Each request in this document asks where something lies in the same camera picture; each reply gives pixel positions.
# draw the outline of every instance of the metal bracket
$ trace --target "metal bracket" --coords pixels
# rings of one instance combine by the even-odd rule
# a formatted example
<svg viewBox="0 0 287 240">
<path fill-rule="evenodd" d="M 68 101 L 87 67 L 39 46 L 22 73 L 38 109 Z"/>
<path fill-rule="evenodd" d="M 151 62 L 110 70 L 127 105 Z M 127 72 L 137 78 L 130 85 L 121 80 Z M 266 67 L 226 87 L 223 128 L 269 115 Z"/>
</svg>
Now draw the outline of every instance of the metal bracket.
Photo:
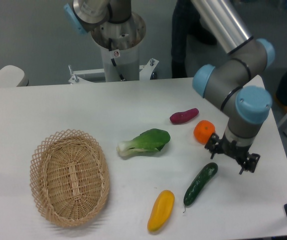
<svg viewBox="0 0 287 240">
<path fill-rule="evenodd" d="M 146 65 L 139 66 L 139 80 L 146 81 L 150 79 L 156 79 L 157 73 L 154 71 L 157 67 L 159 61 L 151 58 Z M 72 66 L 69 65 L 70 79 L 68 82 L 70 84 L 91 84 L 98 81 L 88 81 L 85 79 L 94 79 L 94 78 L 104 78 L 105 71 L 103 68 L 100 69 L 90 69 L 90 70 L 79 70 L 73 71 Z"/>
</svg>

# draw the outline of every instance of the orange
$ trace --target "orange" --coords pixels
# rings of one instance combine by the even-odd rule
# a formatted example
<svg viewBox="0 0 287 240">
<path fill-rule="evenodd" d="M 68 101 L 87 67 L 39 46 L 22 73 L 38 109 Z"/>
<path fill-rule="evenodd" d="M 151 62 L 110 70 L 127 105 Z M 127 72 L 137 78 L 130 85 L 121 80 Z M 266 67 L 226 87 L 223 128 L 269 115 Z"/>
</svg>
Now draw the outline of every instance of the orange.
<svg viewBox="0 0 287 240">
<path fill-rule="evenodd" d="M 205 145 L 211 135 L 216 132 L 215 125 L 210 121 L 201 120 L 193 130 L 193 135 L 197 141 Z"/>
</svg>

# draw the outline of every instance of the bok choy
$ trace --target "bok choy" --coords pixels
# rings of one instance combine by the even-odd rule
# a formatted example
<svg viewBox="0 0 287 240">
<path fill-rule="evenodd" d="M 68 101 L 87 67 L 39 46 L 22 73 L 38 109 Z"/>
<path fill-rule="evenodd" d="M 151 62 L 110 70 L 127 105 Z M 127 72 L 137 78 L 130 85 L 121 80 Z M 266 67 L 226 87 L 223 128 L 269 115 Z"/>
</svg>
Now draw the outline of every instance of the bok choy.
<svg viewBox="0 0 287 240">
<path fill-rule="evenodd" d="M 129 141 L 121 141 L 117 145 L 117 152 L 125 157 L 140 152 L 160 152 L 170 141 L 170 135 L 165 130 L 150 129 Z"/>
</svg>

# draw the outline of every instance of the fake vegetable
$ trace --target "fake vegetable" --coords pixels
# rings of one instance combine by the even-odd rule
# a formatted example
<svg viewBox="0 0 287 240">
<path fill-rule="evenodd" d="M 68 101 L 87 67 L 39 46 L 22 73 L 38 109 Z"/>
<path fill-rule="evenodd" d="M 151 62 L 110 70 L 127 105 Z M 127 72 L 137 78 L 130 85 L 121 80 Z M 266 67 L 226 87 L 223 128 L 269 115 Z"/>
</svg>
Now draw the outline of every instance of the fake vegetable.
<svg viewBox="0 0 287 240">
<path fill-rule="evenodd" d="M 193 119 L 199 114 L 199 110 L 197 108 L 192 108 L 187 111 L 176 112 L 170 117 L 170 121 L 172 124 L 184 124 L 189 120 Z"/>
<path fill-rule="evenodd" d="M 175 195 L 169 191 L 162 191 L 154 202 L 147 224 L 149 232 L 158 231 L 170 217 L 175 202 Z"/>
<path fill-rule="evenodd" d="M 215 162 L 210 162 L 199 172 L 199 174 L 192 181 L 183 197 L 183 204 L 186 210 L 186 206 L 190 206 L 196 200 L 198 194 L 209 182 L 213 176 L 218 172 L 218 165 Z"/>
<path fill-rule="evenodd" d="M 201 120 L 193 130 L 193 135 L 201 144 L 206 144 L 213 133 L 216 132 L 215 125 L 210 121 Z"/>
<path fill-rule="evenodd" d="M 119 142 L 117 152 L 122 157 L 139 152 L 160 152 L 169 141 L 167 131 L 153 128 L 132 140 Z"/>
</svg>

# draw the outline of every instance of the floor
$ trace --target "floor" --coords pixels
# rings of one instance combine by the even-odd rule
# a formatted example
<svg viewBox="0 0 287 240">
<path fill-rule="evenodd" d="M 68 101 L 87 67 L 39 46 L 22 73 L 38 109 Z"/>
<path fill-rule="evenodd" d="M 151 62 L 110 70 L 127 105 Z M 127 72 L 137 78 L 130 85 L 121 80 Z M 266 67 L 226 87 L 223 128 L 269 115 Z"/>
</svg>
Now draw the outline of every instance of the floor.
<svg viewBox="0 0 287 240">
<path fill-rule="evenodd" d="M 269 40 L 275 47 L 274 63 L 261 76 L 273 95 L 287 70 L 287 13 L 281 0 L 234 0 L 234 5 L 255 38 Z M 67 0 L 0 0 L 0 69 L 21 68 L 29 85 L 67 84 L 68 65 L 74 70 L 100 69 L 100 50 L 88 35 L 78 35 L 69 25 L 63 7 Z M 147 32 L 140 46 L 139 63 L 160 61 L 159 79 L 171 78 L 171 24 L 176 0 L 132 1 L 132 10 L 145 21 Z M 220 66 L 228 59 L 221 46 L 206 46 L 187 39 L 186 70 L 189 77 L 205 64 Z M 283 116 L 275 104 L 276 122 Z M 280 133 L 287 155 L 287 137 Z"/>
</svg>

